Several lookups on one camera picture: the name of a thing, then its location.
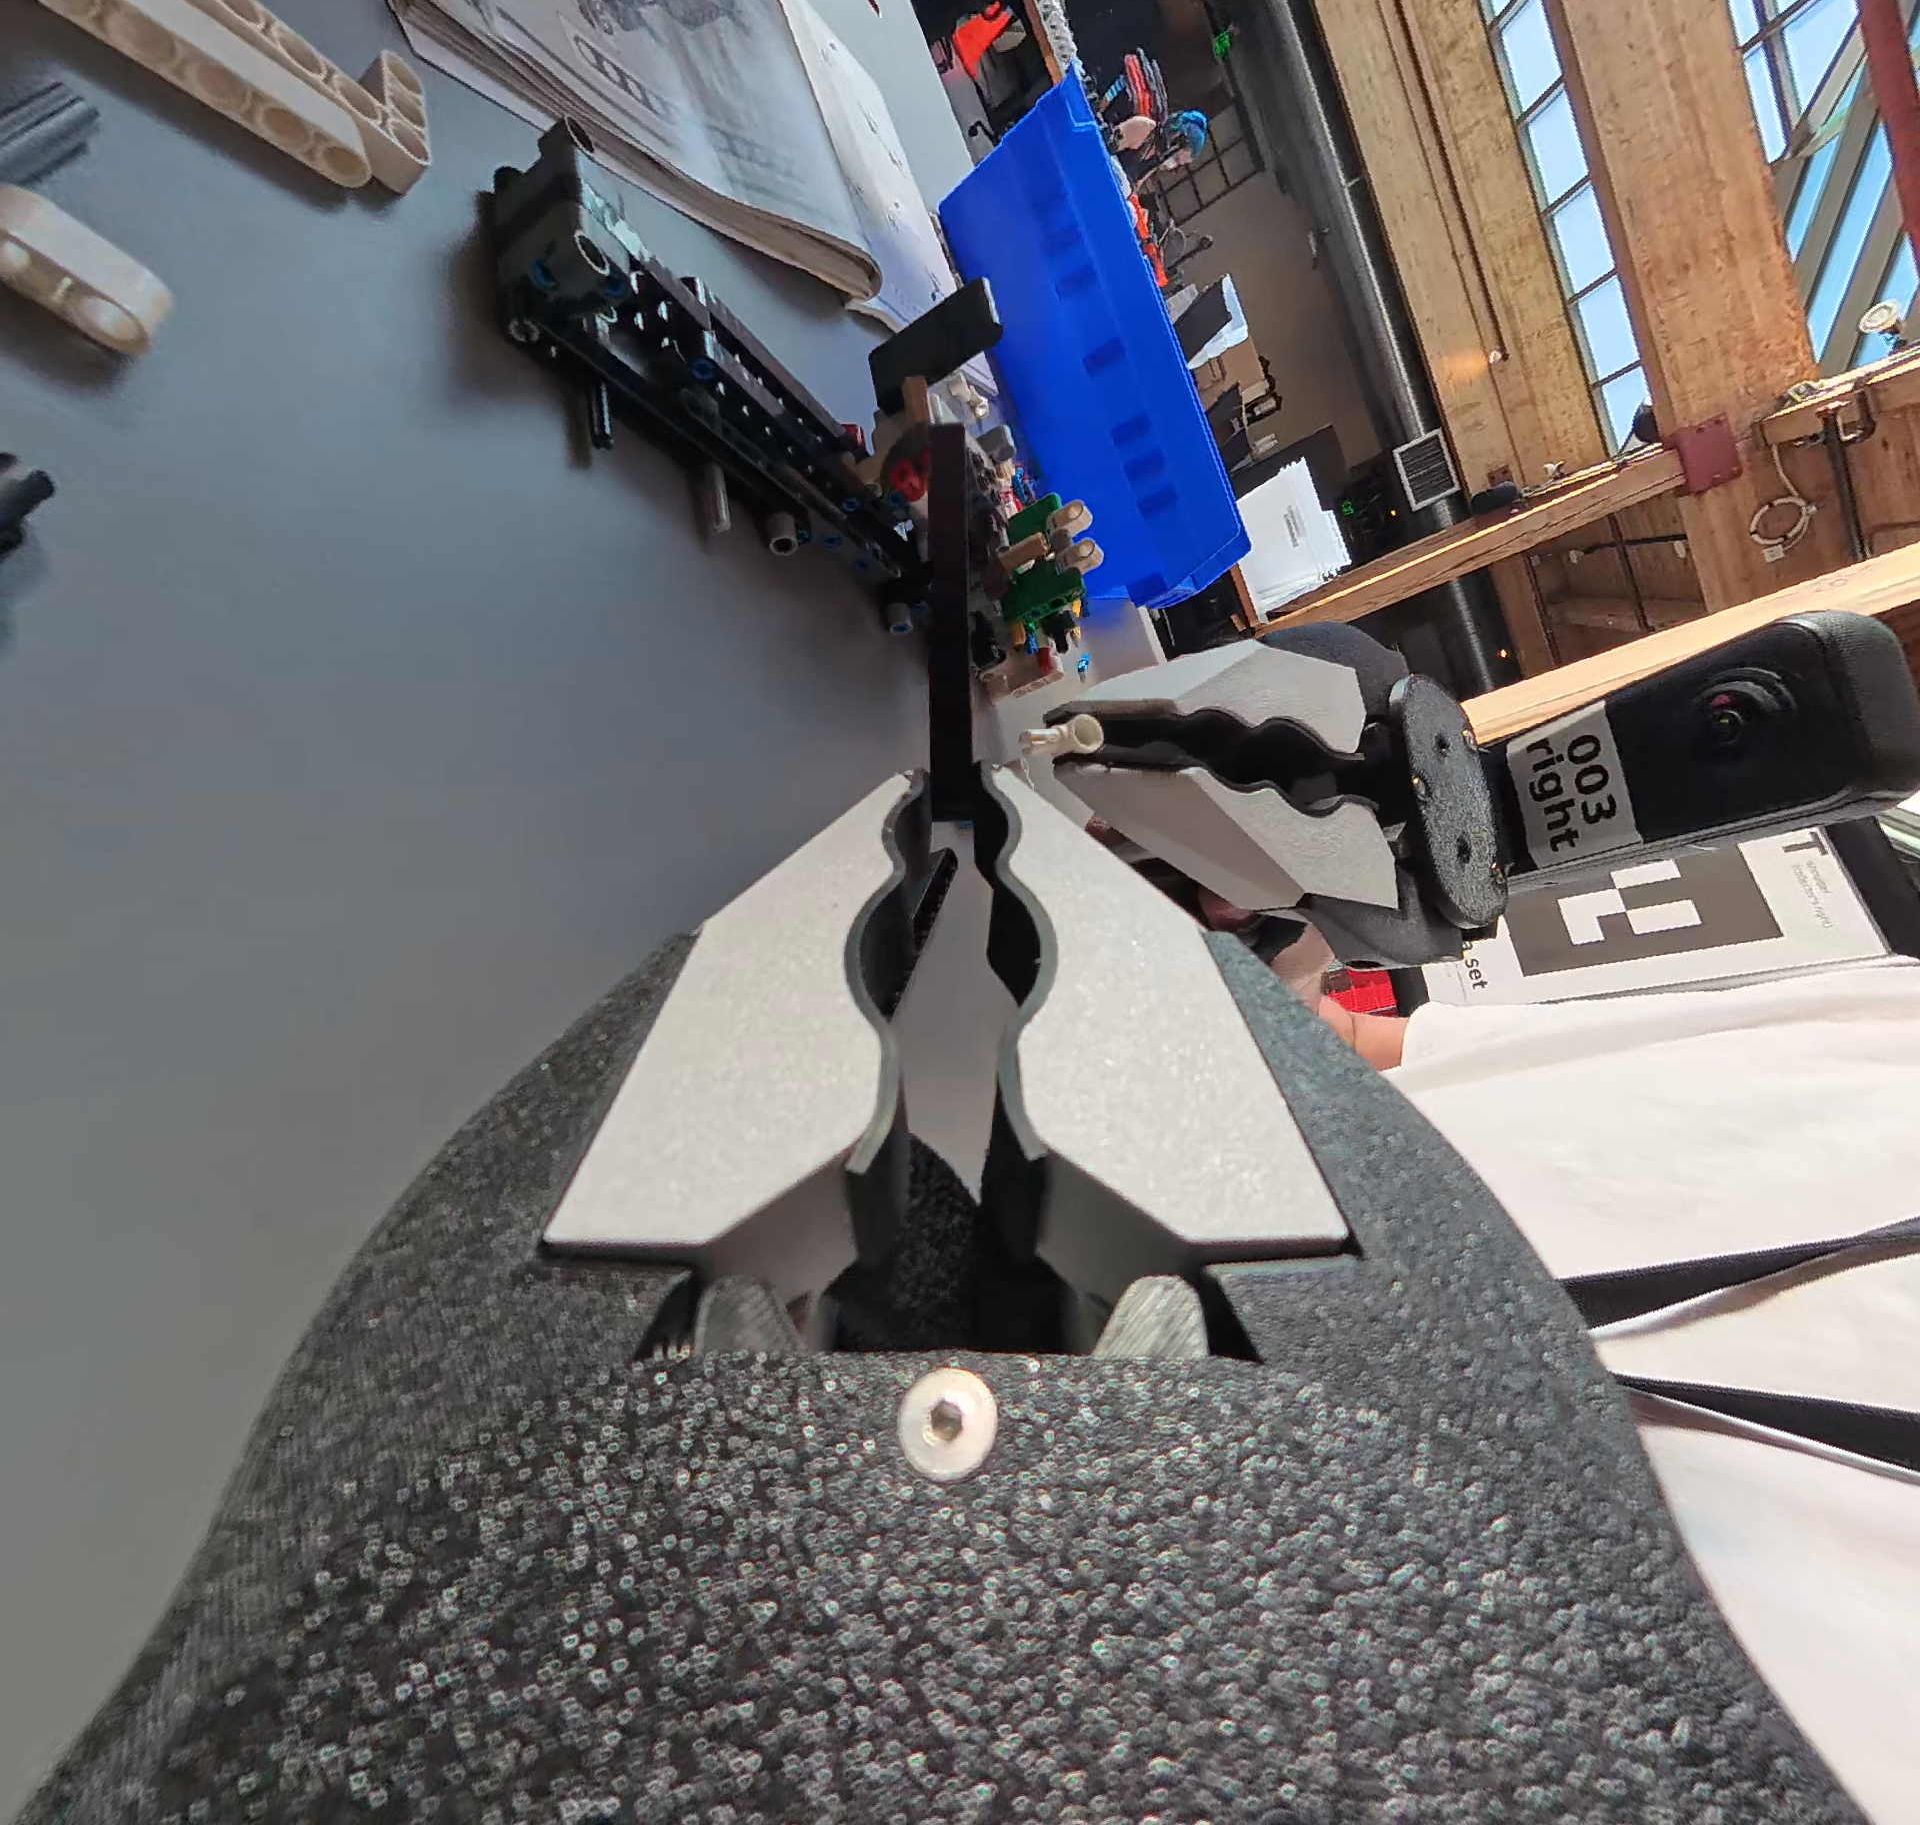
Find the long black lego beam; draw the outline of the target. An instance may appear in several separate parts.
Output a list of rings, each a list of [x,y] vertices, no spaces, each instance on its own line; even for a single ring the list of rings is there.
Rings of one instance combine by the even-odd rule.
[[[968,664],[968,449],[966,429],[929,431],[929,792],[930,818],[973,826],[978,765],[973,755]]]

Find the grey ventilation pipe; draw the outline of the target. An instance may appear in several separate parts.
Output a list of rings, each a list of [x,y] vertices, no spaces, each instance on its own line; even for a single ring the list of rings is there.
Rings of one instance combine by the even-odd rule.
[[[1444,423],[1321,21],[1313,0],[1238,0],[1238,10],[1247,115],[1316,229],[1358,400],[1389,460],[1408,444],[1439,437]]]

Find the small white angled lego beam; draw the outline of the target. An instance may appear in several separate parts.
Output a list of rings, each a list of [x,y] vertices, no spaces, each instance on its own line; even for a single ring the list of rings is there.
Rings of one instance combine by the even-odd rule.
[[[430,166],[419,76],[399,56],[380,52],[356,85],[371,97],[371,115],[356,119],[371,178],[406,195]]]

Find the lego instruction booklet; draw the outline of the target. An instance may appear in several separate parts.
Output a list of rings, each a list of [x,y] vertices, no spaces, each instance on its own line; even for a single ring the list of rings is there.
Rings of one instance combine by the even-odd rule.
[[[888,93],[808,0],[387,0],[423,60],[898,330],[959,277]]]

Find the person's white shirt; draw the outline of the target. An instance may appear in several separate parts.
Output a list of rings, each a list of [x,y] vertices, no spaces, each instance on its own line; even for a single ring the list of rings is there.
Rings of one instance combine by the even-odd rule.
[[[1788,1716],[1916,1823],[1916,961],[1352,1033],[1578,1299]]]

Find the white paper sheet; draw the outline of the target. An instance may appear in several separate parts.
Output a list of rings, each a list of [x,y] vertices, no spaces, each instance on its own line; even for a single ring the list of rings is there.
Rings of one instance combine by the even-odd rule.
[[[1286,462],[1263,486],[1236,499],[1247,555],[1238,576],[1254,608],[1254,626],[1351,572],[1347,538],[1321,505],[1307,460]]]

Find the wooden beam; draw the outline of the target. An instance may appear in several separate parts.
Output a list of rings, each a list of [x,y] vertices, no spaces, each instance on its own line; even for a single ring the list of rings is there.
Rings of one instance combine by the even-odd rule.
[[[1355,626],[1655,498],[1699,499],[1737,486],[1748,471],[1769,467],[1775,449],[1822,444],[1826,423],[1843,412],[1902,417],[1912,409],[1916,350],[1902,350],[1826,377],[1745,429],[1718,417],[1713,423],[1681,429],[1667,447],[1628,453],[1621,467],[1571,474],[1571,481],[1515,502],[1501,516],[1468,521],[1364,565],[1318,590],[1307,590],[1252,630],[1268,637],[1308,620]]]

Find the grey lego axle connector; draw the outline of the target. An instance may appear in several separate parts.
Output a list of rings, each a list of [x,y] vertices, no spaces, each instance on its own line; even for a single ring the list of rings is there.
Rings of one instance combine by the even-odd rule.
[[[2,97],[0,182],[29,188],[77,160],[101,126],[101,112],[59,81]]]

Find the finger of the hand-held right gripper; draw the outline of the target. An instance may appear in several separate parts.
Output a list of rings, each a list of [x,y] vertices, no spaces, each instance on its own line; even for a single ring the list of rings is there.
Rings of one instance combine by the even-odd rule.
[[[1232,785],[1202,762],[1099,755],[1056,755],[1054,781],[1119,837],[1130,865],[1156,860],[1232,908],[1281,914],[1336,900],[1400,910],[1400,865],[1358,800],[1300,811],[1275,782]]]
[[[1321,778],[1358,755],[1367,701],[1347,664],[1265,641],[1181,656],[1084,691],[1096,761],[1213,778]]]

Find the white straight lego beam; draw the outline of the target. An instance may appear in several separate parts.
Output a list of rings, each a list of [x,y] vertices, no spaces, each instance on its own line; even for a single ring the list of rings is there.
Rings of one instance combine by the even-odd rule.
[[[278,144],[333,187],[362,188],[371,164],[356,121],[323,88],[188,0],[38,0],[113,56]]]

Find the wooden post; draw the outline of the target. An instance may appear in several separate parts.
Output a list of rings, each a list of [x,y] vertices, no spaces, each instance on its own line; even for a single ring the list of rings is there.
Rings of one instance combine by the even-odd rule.
[[[1662,431],[1762,423],[1809,319],[1728,0],[1545,0]]]

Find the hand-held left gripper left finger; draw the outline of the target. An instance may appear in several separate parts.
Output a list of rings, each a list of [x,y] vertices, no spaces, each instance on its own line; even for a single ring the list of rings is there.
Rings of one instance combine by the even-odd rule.
[[[543,1243],[745,1276],[779,1303],[883,1261],[905,1223],[893,1014],[940,908],[929,778],[888,778],[711,914]]]

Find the long white angled lego beam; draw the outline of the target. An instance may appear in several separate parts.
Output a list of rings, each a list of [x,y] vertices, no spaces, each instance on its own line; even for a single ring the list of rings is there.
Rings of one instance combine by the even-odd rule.
[[[20,187],[2,187],[2,286],[94,346],[145,355],[172,313],[172,290],[103,238]]]

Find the tall paned window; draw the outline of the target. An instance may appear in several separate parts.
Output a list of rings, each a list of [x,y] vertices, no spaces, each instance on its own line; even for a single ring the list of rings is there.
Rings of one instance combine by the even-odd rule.
[[[1916,255],[1856,0],[1728,0],[1822,376],[1916,333]]]
[[[1545,227],[1582,383],[1609,456],[1635,449],[1646,376],[1545,0],[1474,0]]]

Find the blue plastic bin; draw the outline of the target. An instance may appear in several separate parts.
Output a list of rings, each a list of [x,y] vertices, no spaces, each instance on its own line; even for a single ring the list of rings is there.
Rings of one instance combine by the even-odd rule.
[[[939,219],[959,277],[996,294],[993,363],[1046,494],[1092,512],[1091,590],[1172,608],[1229,574],[1247,532],[1079,81],[1040,94]]]

